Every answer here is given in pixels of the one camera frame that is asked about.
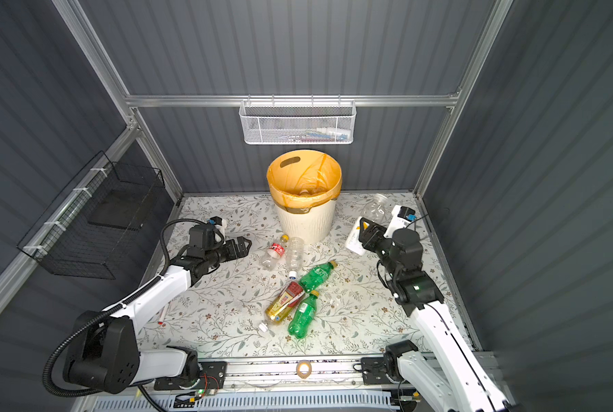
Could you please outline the white yellow label bottle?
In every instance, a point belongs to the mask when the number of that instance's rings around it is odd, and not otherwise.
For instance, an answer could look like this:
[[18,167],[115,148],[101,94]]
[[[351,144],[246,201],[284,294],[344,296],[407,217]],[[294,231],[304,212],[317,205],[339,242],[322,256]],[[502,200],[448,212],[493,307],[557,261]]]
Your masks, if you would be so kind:
[[359,256],[363,256],[366,253],[366,250],[364,249],[362,243],[359,241],[361,226],[361,216],[359,216],[353,224],[353,227],[351,228],[349,236],[345,242],[345,247],[349,251],[354,252]]

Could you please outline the clear bottle red label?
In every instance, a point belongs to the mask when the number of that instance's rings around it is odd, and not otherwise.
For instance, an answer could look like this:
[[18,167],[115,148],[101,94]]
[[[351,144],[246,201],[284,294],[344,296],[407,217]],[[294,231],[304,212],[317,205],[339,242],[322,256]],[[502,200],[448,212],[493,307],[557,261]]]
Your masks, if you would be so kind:
[[289,243],[289,235],[282,234],[279,238],[272,241],[270,246],[265,250],[260,264],[268,271],[273,270],[279,260],[284,256]]

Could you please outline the yellow tea bottle red label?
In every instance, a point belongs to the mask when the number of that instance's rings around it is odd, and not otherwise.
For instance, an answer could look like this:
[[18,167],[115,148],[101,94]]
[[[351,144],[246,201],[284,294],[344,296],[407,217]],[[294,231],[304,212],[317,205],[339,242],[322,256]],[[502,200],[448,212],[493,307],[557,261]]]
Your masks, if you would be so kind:
[[270,329],[270,324],[281,324],[300,303],[305,293],[304,288],[298,281],[291,278],[265,310],[265,320],[258,325],[258,329],[267,332]]

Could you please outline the green bottle yellow cap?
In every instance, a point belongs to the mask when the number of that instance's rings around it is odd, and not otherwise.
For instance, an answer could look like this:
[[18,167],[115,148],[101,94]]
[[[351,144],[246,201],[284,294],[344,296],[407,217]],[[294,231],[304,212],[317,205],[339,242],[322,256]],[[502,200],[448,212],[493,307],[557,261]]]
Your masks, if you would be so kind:
[[296,314],[289,324],[289,335],[296,339],[303,339],[308,334],[311,322],[315,319],[317,302],[320,293],[313,290],[296,308]]

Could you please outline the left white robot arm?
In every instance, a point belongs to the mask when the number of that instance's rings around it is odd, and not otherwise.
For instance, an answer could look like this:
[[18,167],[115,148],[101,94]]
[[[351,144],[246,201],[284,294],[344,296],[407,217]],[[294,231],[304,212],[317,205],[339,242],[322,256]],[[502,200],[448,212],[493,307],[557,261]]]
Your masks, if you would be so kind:
[[154,379],[174,379],[183,386],[198,382],[202,372],[196,351],[176,346],[142,350],[138,335],[171,300],[220,264],[247,257],[252,244],[239,236],[194,256],[182,247],[161,274],[128,297],[100,312],[84,312],[48,359],[44,386],[72,398],[102,391],[117,394]]

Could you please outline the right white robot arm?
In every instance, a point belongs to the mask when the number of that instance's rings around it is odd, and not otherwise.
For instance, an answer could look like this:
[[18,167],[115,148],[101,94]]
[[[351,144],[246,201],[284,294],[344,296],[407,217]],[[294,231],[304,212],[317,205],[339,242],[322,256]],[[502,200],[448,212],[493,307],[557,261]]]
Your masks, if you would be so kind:
[[418,346],[404,340],[385,348],[387,375],[409,382],[435,411],[509,411],[508,398],[462,338],[444,295],[423,270],[419,233],[390,230],[361,218],[358,238],[365,250],[378,256],[390,275],[385,287],[421,331],[441,369],[433,369]]

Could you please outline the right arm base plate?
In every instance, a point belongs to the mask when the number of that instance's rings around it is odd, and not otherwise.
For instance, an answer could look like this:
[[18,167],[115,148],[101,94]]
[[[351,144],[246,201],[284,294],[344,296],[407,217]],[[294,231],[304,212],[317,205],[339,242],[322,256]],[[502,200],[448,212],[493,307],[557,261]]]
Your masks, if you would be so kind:
[[403,381],[398,370],[397,358],[391,354],[362,357],[360,365],[363,383],[366,386],[397,385]]

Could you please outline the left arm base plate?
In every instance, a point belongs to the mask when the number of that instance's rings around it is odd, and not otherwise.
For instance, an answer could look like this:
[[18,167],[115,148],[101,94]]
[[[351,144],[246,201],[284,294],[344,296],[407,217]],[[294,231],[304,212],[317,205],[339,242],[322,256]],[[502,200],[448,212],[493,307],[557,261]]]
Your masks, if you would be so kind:
[[224,387],[228,369],[227,362],[200,362],[194,378],[159,378],[154,383],[155,391],[219,391]]

